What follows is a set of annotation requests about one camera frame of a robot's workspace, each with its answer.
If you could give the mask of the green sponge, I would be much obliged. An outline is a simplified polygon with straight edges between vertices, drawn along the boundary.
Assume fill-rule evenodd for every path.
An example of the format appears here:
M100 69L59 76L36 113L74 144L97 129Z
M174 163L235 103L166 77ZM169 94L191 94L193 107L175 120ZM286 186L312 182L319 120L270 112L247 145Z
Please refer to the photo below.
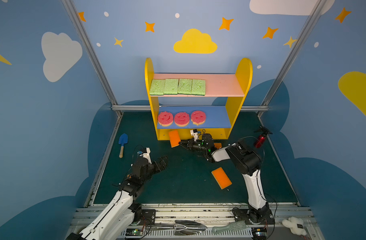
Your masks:
M191 94L197 95L197 96L205 96L206 95L206 81L193 79Z
M191 95L192 94L192 79L179 79L178 83L178 94L180 95Z
M165 80L153 79L150 87L151 96L162 96L164 95Z
M178 94L179 79L165 79L164 91L165 95L177 95Z

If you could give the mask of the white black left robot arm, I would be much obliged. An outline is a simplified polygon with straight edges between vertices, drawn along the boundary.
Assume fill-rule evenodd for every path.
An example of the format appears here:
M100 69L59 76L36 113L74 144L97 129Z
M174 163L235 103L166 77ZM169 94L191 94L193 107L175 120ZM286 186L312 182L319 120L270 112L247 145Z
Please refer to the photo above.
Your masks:
M141 204L135 201L142 193L144 184L167 166L167 156L153 162L145 157L138 157L107 207L80 233L71 233L66 239L117 239L128 226L141 218Z

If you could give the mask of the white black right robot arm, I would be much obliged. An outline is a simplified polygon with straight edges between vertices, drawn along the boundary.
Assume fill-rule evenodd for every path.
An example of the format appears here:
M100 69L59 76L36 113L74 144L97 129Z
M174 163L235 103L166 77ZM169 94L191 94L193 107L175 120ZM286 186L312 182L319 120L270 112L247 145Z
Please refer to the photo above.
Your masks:
M235 143L220 149L215 147L215 140L210 134L203 134L202 139L189 139L179 145L192 152L200 152L211 163L231 160L242 174L248 191L248 204L254 210L262 210L267 205L261 182L261 167L264 161L264 149L254 146L255 138L243 137Z

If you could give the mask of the pink smiley sponge front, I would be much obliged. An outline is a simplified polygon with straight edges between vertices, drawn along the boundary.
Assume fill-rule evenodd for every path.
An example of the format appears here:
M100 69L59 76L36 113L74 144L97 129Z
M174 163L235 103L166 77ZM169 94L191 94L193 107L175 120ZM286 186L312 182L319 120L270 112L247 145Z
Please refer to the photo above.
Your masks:
M178 127L185 127L190 123L190 115L187 112L179 112L174 116L174 123Z

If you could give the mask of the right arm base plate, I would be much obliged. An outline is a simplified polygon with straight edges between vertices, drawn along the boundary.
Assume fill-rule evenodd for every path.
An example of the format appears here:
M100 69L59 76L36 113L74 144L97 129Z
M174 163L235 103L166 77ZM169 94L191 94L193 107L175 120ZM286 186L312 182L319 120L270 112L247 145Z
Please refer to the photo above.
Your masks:
M244 221L247 225L273 225L275 223L273 213L269 208L259 210L233 208L232 214L236 222Z

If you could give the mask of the pink smiley sponge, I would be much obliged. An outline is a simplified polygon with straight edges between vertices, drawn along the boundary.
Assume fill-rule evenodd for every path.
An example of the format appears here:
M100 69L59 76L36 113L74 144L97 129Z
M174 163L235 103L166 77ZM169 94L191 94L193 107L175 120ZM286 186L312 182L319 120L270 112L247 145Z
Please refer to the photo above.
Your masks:
M205 112L203 111L194 111L191 114L191 121L194 125L202 125L206 122L207 119L207 115Z
M159 113L157 120L162 127L169 127L174 122L174 116L172 113L164 111Z
M187 112L179 112L174 116L174 123L178 127L185 127L190 123L190 115Z

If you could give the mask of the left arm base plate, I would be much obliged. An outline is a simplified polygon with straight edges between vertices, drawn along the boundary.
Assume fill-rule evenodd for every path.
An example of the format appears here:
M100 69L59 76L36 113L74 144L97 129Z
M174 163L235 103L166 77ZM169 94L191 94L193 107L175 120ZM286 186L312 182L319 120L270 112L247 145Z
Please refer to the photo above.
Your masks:
M132 222L133 226L140 225L153 225L155 223L156 210L137 210L134 215L134 220Z

